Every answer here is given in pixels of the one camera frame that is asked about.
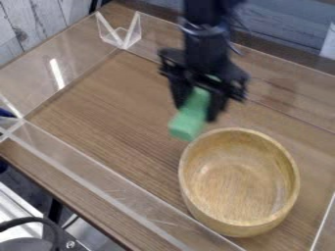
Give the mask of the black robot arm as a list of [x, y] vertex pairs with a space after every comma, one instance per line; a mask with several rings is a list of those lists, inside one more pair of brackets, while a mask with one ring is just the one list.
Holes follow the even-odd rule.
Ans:
[[183, 48], [163, 47], [158, 52], [176, 109], [186, 104], [191, 91], [200, 88], [210, 94], [208, 122], [226, 111], [231, 100], [246, 99], [250, 75], [231, 58], [232, 19], [244, 1], [183, 0]]

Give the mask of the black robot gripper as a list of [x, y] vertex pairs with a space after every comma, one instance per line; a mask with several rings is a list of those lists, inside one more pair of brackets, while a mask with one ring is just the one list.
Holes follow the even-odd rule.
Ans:
[[246, 98], [248, 74], [231, 60], [231, 27], [186, 23], [180, 30], [184, 47], [162, 48], [162, 75], [168, 78], [171, 97], [179, 109], [199, 85], [210, 91], [207, 122], [212, 123], [226, 110], [230, 99]]

